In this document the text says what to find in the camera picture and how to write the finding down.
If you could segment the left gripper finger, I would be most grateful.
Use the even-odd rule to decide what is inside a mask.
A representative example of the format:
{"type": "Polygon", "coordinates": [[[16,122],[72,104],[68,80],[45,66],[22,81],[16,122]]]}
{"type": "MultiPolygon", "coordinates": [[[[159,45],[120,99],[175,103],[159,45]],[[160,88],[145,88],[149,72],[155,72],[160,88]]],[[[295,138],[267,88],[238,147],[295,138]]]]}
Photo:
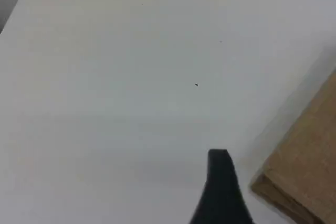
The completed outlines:
{"type": "Polygon", "coordinates": [[[226,149],[210,149],[207,177],[190,223],[253,223],[226,149]]]}

